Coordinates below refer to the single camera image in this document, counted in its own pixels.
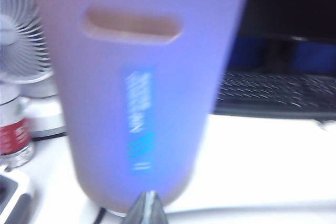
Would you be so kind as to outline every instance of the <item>white fan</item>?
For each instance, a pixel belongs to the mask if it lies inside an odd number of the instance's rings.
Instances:
[[[0,0],[0,81],[20,84],[33,137],[64,132],[53,69],[34,0]]]

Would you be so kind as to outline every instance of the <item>cable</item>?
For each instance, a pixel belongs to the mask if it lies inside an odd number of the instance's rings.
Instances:
[[[104,216],[105,216],[105,213],[106,213],[106,209],[101,207],[101,208],[99,209],[99,213],[98,213],[98,215],[97,215],[97,217],[96,217],[96,219],[95,219],[95,221],[94,221],[93,224],[100,224],[101,221],[102,221],[102,219],[103,219]]]

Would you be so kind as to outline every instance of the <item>black keyboard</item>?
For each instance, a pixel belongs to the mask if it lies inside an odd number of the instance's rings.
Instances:
[[[336,78],[228,72],[215,114],[292,119],[336,119]]]

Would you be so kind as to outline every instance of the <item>black monitor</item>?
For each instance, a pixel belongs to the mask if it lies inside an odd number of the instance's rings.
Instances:
[[[336,0],[248,0],[239,34],[336,44]]]

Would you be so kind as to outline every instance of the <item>white desk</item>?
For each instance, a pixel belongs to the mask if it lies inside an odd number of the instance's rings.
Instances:
[[[165,208],[170,224],[336,223],[335,135],[310,120],[209,116],[194,177]],[[37,142],[20,170],[37,190],[31,224],[93,223],[99,207],[77,184],[66,137]]]

